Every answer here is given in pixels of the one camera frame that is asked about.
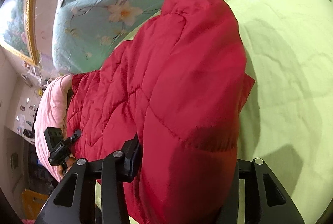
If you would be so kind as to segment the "person's left hand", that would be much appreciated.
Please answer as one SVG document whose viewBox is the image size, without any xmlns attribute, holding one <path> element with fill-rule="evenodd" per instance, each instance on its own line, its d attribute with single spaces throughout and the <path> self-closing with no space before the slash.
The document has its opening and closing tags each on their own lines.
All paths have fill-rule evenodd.
<svg viewBox="0 0 333 224">
<path fill-rule="evenodd" d="M 57 166 L 57 172 L 61 179 L 63 179 L 64 175 L 71 169 L 75 162 L 76 159 L 74 157 L 67 157 L 65 159 L 66 169 L 64 169 L 62 165 Z"/>
</svg>

